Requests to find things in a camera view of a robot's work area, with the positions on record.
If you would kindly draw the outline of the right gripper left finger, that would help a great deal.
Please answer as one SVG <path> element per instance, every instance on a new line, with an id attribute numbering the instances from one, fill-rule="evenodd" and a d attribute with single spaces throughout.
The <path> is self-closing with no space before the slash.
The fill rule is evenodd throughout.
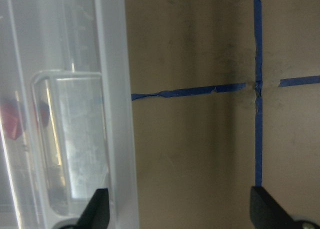
<path id="1" fill-rule="evenodd" d="M 109 190 L 97 189 L 78 219 L 76 229 L 107 229 L 110 223 Z"/>

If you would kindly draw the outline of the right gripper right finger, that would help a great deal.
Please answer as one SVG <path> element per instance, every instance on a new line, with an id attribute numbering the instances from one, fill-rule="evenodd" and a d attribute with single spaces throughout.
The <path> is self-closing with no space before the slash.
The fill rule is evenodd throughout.
<path id="1" fill-rule="evenodd" d="M 250 220 L 255 229 L 303 229 L 305 220 L 294 220 L 261 186 L 250 189 Z"/>

